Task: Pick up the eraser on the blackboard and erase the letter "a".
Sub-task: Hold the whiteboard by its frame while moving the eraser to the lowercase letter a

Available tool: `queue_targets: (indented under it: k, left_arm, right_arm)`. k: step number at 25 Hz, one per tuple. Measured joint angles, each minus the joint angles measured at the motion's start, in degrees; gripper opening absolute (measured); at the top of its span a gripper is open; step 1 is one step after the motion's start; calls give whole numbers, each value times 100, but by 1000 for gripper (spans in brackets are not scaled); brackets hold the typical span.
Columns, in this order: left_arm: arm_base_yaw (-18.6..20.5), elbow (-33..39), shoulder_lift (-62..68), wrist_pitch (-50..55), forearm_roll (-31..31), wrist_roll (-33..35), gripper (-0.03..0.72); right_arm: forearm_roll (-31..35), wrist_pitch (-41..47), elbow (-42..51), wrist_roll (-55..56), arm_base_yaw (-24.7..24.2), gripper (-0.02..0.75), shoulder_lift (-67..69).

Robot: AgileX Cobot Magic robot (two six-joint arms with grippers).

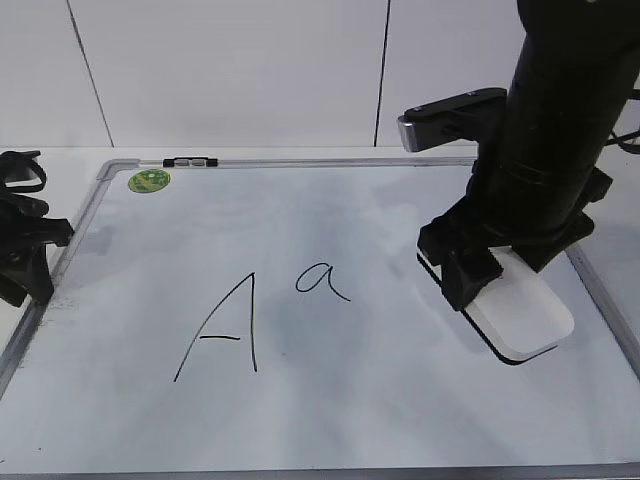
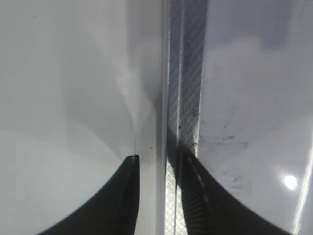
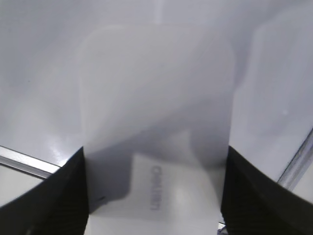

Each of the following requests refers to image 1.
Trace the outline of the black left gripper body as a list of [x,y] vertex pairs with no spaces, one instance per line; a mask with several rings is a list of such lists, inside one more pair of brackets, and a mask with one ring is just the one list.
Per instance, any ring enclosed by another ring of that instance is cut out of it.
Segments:
[[67,219],[48,218],[48,204],[1,193],[1,273],[29,280],[50,278],[47,246],[66,247],[74,230]]

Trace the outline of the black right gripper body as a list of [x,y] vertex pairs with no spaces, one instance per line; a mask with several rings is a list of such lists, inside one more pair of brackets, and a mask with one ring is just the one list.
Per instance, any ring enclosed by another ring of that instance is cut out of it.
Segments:
[[512,248],[513,245],[535,243],[537,239],[542,240],[560,233],[574,217],[585,213],[584,208],[588,204],[602,200],[610,186],[611,177],[598,168],[594,169],[566,223],[544,233],[523,233],[494,224],[483,217],[467,198],[462,198],[443,215],[420,229],[417,248],[432,264],[441,265],[453,250],[470,251],[506,246]]

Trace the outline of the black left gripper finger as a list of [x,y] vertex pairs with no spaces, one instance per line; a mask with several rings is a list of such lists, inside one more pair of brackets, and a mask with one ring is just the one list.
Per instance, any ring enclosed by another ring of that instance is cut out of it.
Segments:
[[27,248],[1,257],[1,299],[20,307],[30,296],[39,304],[46,304],[54,287],[44,245]]

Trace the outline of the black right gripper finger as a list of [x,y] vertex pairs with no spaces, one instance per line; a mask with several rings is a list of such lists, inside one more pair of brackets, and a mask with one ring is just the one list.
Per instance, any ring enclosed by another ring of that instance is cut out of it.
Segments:
[[512,250],[536,273],[540,273],[566,248],[588,237],[594,231],[593,220],[585,213],[574,217],[560,233],[537,239],[535,243],[513,245]]
[[454,310],[463,310],[502,272],[488,248],[453,250],[442,264],[442,293]]

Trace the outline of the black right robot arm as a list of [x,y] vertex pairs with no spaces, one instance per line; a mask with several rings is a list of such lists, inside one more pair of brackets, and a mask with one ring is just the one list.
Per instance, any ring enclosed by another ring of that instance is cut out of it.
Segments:
[[464,309],[502,273],[511,247],[534,271],[589,236],[585,207],[611,179],[596,163],[639,74],[635,1],[521,1],[526,36],[508,89],[485,88],[408,109],[404,145],[478,145],[464,196],[422,227],[420,252]]

